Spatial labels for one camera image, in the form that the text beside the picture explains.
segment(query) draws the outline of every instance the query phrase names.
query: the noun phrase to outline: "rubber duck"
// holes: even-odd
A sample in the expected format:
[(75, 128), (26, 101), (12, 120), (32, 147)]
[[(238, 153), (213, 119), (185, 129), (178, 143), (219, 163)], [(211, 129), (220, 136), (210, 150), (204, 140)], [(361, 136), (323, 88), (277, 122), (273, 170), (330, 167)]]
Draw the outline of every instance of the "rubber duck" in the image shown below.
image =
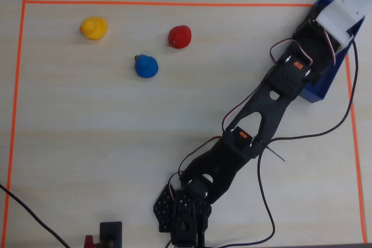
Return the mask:
[(103, 17), (89, 17), (81, 24), (80, 31), (89, 40), (99, 40), (107, 31), (107, 22)]
[(191, 42), (191, 29), (188, 26), (175, 26), (168, 35), (169, 45), (175, 49), (182, 49)]
[(159, 71), (158, 62), (152, 56), (136, 55), (134, 60), (134, 69), (141, 78), (152, 78)]

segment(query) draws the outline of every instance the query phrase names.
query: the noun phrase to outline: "wooden table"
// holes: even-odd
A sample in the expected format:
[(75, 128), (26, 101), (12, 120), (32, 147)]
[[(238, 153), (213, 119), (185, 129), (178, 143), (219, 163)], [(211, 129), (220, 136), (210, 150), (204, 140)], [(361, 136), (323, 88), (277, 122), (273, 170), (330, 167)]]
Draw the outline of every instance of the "wooden table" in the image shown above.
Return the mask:
[[(270, 46), (290, 36), (308, 11), (307, 7), (272, 7), (270, 3), (314, 0), (91, 1), (268, 4), (27, 3), (16, 79), (22, 3), (0, 2), (0, 183), (8, 181), (13, 138), (11, 190), (72, 247), (81, 247), (86, 234), (97, 234), (102, 221), (123, 222), (123, 247), (163, 247), (169, 235), (158, 232), (152, 205), (169, 175), (187, 153), (221, 134), (223, 116), (271, 67)], [(87, 41), (78, 33), (81, 21), (93, 15), (109, 23), (108, 34), (99, 42)], [(266, 246), (364, 241), (356, 154), (361, 164), (366, 234), (372, 233), (370, 18), (357, 38), (358, 145), (350, 116), (324, 137), (272, 144), (287, 162), (270, 152), (263, 157), (263, 186), (277, 229)], [(191, 27), (193, 39), (179, 51), (168, 47), (166, 40), (169, 30), (180, 24)], [(134, 56), (140, 53), (157, 58), (160, 70), (154, 79), (135, 75)], [(19, 89), (13, 137), (15, 80)], [(311, 105), (296, 99), (277, 135), (324, 131), (339, 122), (348, 104), (346, 80), (342, 66), (324, 101)], [(241, 126), (249, 131), (249, 124), (246, 121)], [(1, 193), (0, 208), (4, 203)], [(6, 208), (6, 247), (60, 247), (13, 200)], [(270, 234), (256, 161), (238, 173), (230, 190), (213, 205), (209, 220), (206, 239), (213, 247), (256, 241)]]

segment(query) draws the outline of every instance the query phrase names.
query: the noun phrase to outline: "orange line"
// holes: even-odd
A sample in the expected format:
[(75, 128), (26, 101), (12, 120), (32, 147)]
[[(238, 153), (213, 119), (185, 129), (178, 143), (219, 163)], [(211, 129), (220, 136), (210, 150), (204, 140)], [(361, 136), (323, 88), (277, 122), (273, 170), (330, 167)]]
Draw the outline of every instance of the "orange line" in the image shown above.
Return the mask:
[[(21, 21), (20, 21), (20, 24), (19, 24), (19, 36), (18, 36), (16, 78), (15, 78), (14, 96), (13, 96), (13, 116), (12, 116), (12, 132), (11, 132), (11, 135), (10, 135), (8, 178), (7, 178), (7, 182), (6, 182), (6, 188), (8, 190), (10, 190), (10, 181), (12, 179), (14, 138), (15, 138), (15, 132), (16, 132), (16, 116), (17, 116), (19, 66), (20, 66), (20, 62), (21, 62), (21, 50), (22, 50), (23, 23), (24, 23), (24, 10), (25, 10), (25, 8), (26, 8), (26, 1), (22, 0)], [(6, 225), (8, 223), (8, 210), (9, 210), (9, 195), (6, 194), (6, 196), (5, 196), (5, 208), (4, 208), (4, 219), (3, 219), (3, 226), (2, 226), (1, 248), (5, 248)]]
[[(350, 97), (352, 87), (351, 87), (349, 56), (348, 55), (346, 56), (345, 61), (346, 61), (346, 76), (348, 78), (348, 89), (349, 89), (349, 97)], [(356, 121), (355, 121), (355, 112), (354, 112), (354, 104), (353, 103), (351, 104), (350, 112), (351, 112), (351, 124), (352, 124), (352, 127), (353, 127), (353, 137), (354, 137), (356, 179), (357, 179), (357, 184), (358, 184), (358, 195), (359, 195), (360, 224), (362, 226), (363, 243), (367, 243), (366, 221), (364, 219), (362, 176), (360, 175), (358, 137), (357, 137), (357, 133), (356, 133)]]
[[(185, 2), (142, 2), (142, 1), (43, 1), (43, 0), (22, 0), (22, 11), (21, 11), (21, 20), (20, 20), (19, 37), (18, 37), (18, 52), (17, 52), (15, 89), (14, 89), (14, 98), (13, 98), (12, 132), (11, 132), (11, 137), (10, 137), (10, 149), (9, 149), (8, 180), (7, 180), (7, 183), (6, 183), (6, 188), (8, 190), (10, 190), (10, 182), (11, 182), (11, 179), (12, 179), (12, 164), (13, 164), (13, 151), (14, 151), (15, 129), (16, 129), (19, 70), (20, 70), (20, 58), (21, 58), (21, 51), (22, 51), (24, 12), (25, 12), (25, 8), (26, 8), (26, 3), (144, 5), (144, 6), (199, 6), (199, 7), (312, 7), (313, 6), (313, 4), (306, 4), (306, 3), (185, 3)], [(350, 69), (349, 69), (349, 57), (346, 56), (345, 60), (346, 60), (346, 75), (347, 75), (347, 79), (348, 79), (348, 89), (349, 89), (349, 95), (350, 95), (351, 94), (351, 80), (350, 80)], [(360, 175), (359, 150), (358, 150), (355, 112), (354, 112), (353, 104), (351, 105), (350, 112), (351, 112), (351, 119), (352, 119), (353, 139), (354, 139), (354, 149), (355, 149), (355, 163), (356, 163), (357, 185), (358, 185), (358, 194), (359, 194), (360, 223), (361, 223), (361, 226), (362, 226), (363, 243), (367, 243), (366, 222), (364, 220), (362, 178), (361, 178), (361, 175)], [(8, 210), (9, 210), (9, 195), (6, 195), (1, 248), (5, 248), (6, 226), (7, 226), (7, 223), (8, 223)]]
[(55, 1), (26, 0), (37, 4), (104, 4), (104, 5), (145, 5), (145, 6), (199, 6), (199, 7), (312, 7), (306, 3), (187, 3), (187, 2), (147, 2), (147, 1)]

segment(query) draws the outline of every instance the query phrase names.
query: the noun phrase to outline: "white bracket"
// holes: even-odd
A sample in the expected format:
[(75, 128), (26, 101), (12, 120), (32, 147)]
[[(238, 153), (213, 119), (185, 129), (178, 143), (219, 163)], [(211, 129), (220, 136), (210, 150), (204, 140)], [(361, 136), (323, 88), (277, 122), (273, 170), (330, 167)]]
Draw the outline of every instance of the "white bracket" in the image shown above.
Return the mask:
[(329, 34), (346, 48), (353, 39), (347, 31), (372, 8), (372, 0), (333, 0), (316, 18)]

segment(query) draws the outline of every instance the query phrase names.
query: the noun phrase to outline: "yellow rubber duck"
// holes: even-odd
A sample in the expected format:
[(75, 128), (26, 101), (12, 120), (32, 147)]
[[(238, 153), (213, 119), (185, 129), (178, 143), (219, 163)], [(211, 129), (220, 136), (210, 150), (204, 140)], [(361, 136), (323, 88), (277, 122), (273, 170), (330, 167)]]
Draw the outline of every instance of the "yellow rubber duck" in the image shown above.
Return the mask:
[(107, 22), (103, 17), (89, 17), (81, 24), (80, 31), (89, 40), (99, 40), (107, 31)]

